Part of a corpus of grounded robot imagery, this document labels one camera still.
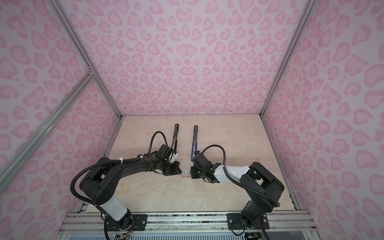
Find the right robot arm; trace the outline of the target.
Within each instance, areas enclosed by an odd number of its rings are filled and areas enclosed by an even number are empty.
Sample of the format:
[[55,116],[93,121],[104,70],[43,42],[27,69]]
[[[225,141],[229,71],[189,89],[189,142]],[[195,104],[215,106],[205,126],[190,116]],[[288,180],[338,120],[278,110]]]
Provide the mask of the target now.
[[267,221],[266,213],[280,206],[285,186],[261,163],[253,162],[248,167],[212,164],[199,151],[194,153],[192,162],[192,179],[203,179],[210,184],[232,183],[247,192],[251,199],[240,213],[240,223],[245,229],[262,226]]

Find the red white staple box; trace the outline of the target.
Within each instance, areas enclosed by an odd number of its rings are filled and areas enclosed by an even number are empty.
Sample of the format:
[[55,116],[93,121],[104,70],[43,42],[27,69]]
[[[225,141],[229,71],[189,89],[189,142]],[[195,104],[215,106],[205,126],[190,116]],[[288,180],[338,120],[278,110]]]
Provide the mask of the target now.
[[191,171],[190,170],[181,170],[182,172],[181,172],[181,174],[180,174],[180,176],[182,176],[182,177],[188,177],[188,178],[191,178],[192,177],[192,175],[191,175]]

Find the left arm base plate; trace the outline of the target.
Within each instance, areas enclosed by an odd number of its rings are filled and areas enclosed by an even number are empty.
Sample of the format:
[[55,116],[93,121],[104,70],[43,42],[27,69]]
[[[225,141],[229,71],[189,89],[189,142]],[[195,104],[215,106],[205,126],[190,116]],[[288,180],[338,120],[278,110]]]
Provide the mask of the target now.
[[104,230],[113,232],[144,231],[146,228],[148,215],[127,214],[121,220],[116,221],[109,215],[104,217]]

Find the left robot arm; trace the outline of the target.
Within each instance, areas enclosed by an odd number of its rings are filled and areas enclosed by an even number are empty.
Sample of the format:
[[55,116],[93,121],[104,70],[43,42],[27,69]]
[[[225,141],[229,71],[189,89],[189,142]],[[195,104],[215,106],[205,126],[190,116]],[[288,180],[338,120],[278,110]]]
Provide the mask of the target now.
[[178,161],[171,162],[165,158],[158,158],[155,152],[138,155],[133,159],[111,160],[103,157],[96,164],[75,175],[70,189],[76,198],[97,207],[122,229],[126,229],[131,224],[132,218],[129,209],[116,196],[120,180],[138,173],[156,173],[158,170],[163,176],[182,173]]

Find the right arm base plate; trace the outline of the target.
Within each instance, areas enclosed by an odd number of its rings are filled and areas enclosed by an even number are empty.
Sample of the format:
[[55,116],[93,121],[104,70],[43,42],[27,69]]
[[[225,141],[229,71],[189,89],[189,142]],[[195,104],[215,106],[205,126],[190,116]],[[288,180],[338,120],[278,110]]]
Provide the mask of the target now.
[[270,225],[266,215],[246,217],[241,213],[226,214],[229,230],[269,230]]

